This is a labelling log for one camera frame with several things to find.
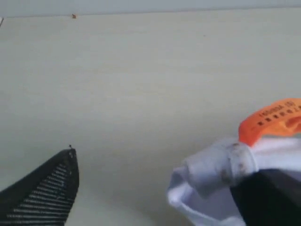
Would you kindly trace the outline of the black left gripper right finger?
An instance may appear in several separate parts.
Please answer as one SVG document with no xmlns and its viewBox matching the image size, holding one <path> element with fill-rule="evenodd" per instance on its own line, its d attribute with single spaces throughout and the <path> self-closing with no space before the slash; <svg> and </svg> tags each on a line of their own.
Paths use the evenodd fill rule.
<svg viewBox="0 0 301 226">
<path fill-rule="evenodd" d="M 301 182 L 278 169 L 260 170 L 230 192 L 248 226 L 301 226 Z"/>
</svg>

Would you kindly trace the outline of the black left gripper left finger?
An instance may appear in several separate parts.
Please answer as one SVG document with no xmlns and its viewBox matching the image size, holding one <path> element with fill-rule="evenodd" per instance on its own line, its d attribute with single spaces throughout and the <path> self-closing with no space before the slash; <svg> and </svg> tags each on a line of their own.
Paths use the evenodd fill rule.
<svg viewBox="0 0 301 226">
<path fill-rule="evenodd" d="M 2 226 L 63 226 L 79 189 L 76 150 L 65 149 L 0 193 Z"/>
</svg>

